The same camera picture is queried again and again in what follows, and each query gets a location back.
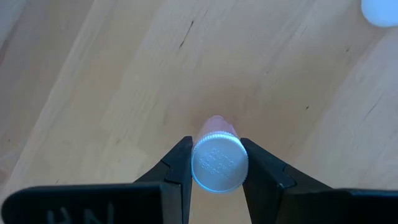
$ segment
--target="white object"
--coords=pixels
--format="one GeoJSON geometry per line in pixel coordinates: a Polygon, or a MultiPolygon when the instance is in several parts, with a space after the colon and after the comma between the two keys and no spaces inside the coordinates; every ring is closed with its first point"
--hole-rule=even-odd
{"type": "Polygon", "coordinates": [[[232,125],[223,117],[210,118],[192,152],[192,177],[205,190],[227,193],[246,179],[248,154],[232,125]]]}
{"type": "Polygon", "coordinates": [[[375,26],[398,26],[398,0],[362,0],[362,12],[375,26]]]}

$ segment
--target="black plastic part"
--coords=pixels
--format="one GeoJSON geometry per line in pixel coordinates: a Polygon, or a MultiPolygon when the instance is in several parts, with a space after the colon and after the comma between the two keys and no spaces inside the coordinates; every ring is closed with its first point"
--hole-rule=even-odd
{"type": "MultiPolygon", "coordinates": [[[[252,223],[398,223],[398,191],[332,189],[249,139],[243,183],[252,223]]],[[[32,187],[2,206],[5,224],[181,223],[189,220],[192,138],[132,184],[32,187]]]]}
{"type": "Polygon", "coordinates": [[[333,189],[286,194],[277,224],[398,223],[398,192],[333,189]]]}
{"type": "Polygon", "coordinates": [[[14,223],[181,223],[180,187],[159,182],[32,187],[2,208],[14,223]]]}
{"type": "Polygon", "coordinates": [[[192,173],[191,153],[193,141],[191,136],[185,136],[179,141],[154,168],[138,178],[135,182],[150,182],[163,180],[181,186],[182,223],[189,221],[191,204],[192,173]]]}
{"type": "Polygon", "coordinates": [[[5,224],[183,223],[189,220],[192,138],[132,184],[31,187],[6,199],[5,224]]]}
{"type": "Polygon", "coordinates": [[[398,191],[332,189],[248,139],[243,183],[251,221],[257,223],[398,223],[398,191]]]}

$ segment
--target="white cap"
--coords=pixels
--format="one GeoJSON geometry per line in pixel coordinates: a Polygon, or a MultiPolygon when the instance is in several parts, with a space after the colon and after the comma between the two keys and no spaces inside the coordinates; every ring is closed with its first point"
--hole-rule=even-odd
{"type": "Polygon", "coordinates": [[[362,0],[364,17],[378,27],[398,26],[397,0],[362,0]]]}
{"type": "Polygon", "coordinates": [[[248,154],[233,134],[215,131],[203,136],[192,152],[192,177],[204,189],[227,193],[238,188],[248,174],[248,154]]]}

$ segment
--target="wood grain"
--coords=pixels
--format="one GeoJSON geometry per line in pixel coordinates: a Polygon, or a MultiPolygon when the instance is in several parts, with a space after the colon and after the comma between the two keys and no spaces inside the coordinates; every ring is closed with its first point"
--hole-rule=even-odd
{"type": "Polygon", "coordinates": [[[90,5],[91,0],[28,1],[0,48],[0,190],[15,167],[90,5]]]}
{"type": "MultiPolygon", "coordinates": [[[[55,82],[38,81],[51,91],[1,197],[132,182],[214,114],[333,187],[398,189],[398,31],[369,25],[359,5],[93,1],[67,57],[45,51],[62,65],[55,82]]],[[[242,189],[197,185],[190,219],[250,223],[242,189]]]]}
{"type": "Polygon", "coordinates": [[[2,0],[0,1],[0,47],[8,34],[20,18],[26,0],[2,0]]]}

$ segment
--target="light wood surface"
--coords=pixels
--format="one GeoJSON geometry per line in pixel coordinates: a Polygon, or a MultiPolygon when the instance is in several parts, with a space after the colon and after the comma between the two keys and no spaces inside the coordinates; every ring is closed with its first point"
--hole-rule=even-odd
{"type": "MultiPolygon", "coordinates": [[[[132,182],[214,114],[332,187],[398,189],[398,30],[359,0],[39,2],[2,50],[1,198],[132,182]]],[[[190,219],[250,222],[196,184],[190,219]]]]}

